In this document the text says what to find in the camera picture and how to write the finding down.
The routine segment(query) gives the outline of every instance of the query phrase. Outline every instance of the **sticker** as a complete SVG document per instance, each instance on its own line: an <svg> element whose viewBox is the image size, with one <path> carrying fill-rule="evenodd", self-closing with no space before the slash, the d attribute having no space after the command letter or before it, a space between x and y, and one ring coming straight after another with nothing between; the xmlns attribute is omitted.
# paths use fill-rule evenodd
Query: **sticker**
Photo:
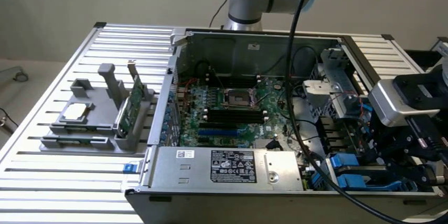
<svg viewBox="0 0 448 224"><path fill-rule="evenodd" d="M248 50L260 50L260 44L248 44L247 49Z"/></svg>
<svg viewBox="0 0 448 224"><path fill-rule="evenodd" d="M211 164L212 165L209 171L212 182L257 182L253 152L213 150Z"/></svg>
<svg viewBox="0 0 448 224"><path fill-rule="evenodd" d="M193 150L179 150L176 153L177 158L195 158Z"/></svg>

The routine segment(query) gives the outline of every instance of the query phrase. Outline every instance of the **cpu socket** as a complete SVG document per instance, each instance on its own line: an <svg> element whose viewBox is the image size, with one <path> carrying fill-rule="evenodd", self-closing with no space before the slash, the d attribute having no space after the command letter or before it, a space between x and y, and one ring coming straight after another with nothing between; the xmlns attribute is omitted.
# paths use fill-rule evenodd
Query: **cpu socket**
<svg viewBox="0 0 448 224"><path fill-rule="evenodd" d="M256 103L253 89L225 89L225 102L233 106L253 106Z"/></svg>

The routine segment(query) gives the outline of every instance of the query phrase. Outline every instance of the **green circuit board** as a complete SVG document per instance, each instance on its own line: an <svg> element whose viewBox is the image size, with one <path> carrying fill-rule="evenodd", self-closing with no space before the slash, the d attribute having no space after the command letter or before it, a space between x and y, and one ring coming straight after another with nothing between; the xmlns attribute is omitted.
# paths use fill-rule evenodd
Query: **green circuit board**
<svg viewBox="0 0 448 224"><path fill-rule="evenodd" d="M248 110L249 108L227 107L224 103L224 89L223 88L209 88L203 85L200 81L189 85L188 94L188 104L191 108L184 106L181 113L181 135L180 135L180 145L181 146L223 146L223 147L239 147L249 148L253 145L256 139L272 139L273 134L283 136L283 128L287 120L279 114L277 97L283 92L283 89L276 90L273 85L283 85L281 81L276 79L264 79L261 83L253 89L256 109L267 111L265 116L269 119L263 123L237 124L237 136L207 136L209 141L204 143L199 141L199 130L200 123L204 123L203 118L204 108L209 109L241 109ZM216 100L213 103L209 102L209 93L213 92Z"/></svg>
<svg viewBox="0 0 448 224"><path fill-rule="evenodd" d="M123 117L120 120L120 128L125 132L125 134L128 134L128 132L133 128L139 116L140 103L144 97L144 84L140 81L140 77L136 76L133 81L135 82L129 93L129 100L125 104Z"/></svg>

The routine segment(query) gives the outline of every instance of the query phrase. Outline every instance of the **caster wheel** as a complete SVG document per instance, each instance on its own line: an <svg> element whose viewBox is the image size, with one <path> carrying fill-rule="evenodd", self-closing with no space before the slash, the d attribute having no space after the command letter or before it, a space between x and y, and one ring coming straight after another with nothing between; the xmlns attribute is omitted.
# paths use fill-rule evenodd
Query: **caster wheel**
<svg viewBox="0 0 448 224"><path fill-rule="evenodd" d="M25 74L24 72L19 72L16 73L16 77L13 79L15 81L19 81L19 82L25 82L28 81L28 74Z"/></svg>

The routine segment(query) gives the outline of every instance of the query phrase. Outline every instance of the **power supply label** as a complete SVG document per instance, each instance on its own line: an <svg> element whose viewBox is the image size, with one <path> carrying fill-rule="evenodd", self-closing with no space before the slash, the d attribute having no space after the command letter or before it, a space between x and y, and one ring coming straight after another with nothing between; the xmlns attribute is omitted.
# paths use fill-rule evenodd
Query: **power supply label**
<svg viewBox="0 0 448 224"><path fill-rule="evenodd" d="M211 180L215 183L256 183L253 152L212 151Z"/></svg>

